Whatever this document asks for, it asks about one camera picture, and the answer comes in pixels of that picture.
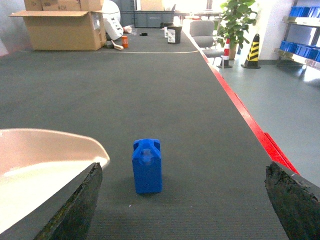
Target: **white line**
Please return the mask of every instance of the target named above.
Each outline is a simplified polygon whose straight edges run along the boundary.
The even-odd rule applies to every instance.
[[[195,51],[174,51],[174,52],[163,52],[163,51],[94,51],[97,54],[192,54],[197,53]]]

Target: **black and white container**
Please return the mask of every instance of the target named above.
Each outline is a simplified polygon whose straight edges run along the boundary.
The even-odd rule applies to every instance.
[[[163,23],[163,28],[164,28],[164,38],[167,39],[168,38],[168,26],[173,26],[174,23],[173,22],[164,22]]]
[[[168,26],[168,44],[179,44],[181,42],[182,26]]]

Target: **cardboard box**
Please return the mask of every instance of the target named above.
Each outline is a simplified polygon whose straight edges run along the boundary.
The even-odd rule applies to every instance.
[[[35,50],[94,51],[107,41],[101,11],[20,11]]]
[[[81,11],[80,0],[41,0],[44,11]]]
[[[99,11],[101,0],[41,0],[44,11]]]
[[[42,11],[41,0],[24,0],[25,10]]]
[[[80,0],[81,11],[99,11],[102,9],[100,0]]]
[[[141,0],[141,11],[164,11],[163,0]]]

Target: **conveyor belt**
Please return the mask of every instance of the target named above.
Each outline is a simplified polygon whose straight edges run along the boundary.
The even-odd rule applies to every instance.
[[[183,33],[173,45],[160,29],[140,32],[148,36],[130,35],[125,52],[1,58],[0,128],[66,131],[105,147],[111,164],[88,240],[288,239],[265,189],[271,160],[201,54]],[[161,141],[158,194],[135,193],[131,155],[142,138]]]

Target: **gray storage box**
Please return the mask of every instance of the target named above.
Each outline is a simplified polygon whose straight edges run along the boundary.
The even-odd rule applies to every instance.
[[[121,26],[135,25],[134,11],[122,11],[121,13]]]
[[[160,28],[160,23],[173,22],[174,11],[135,11],[136,28]]]

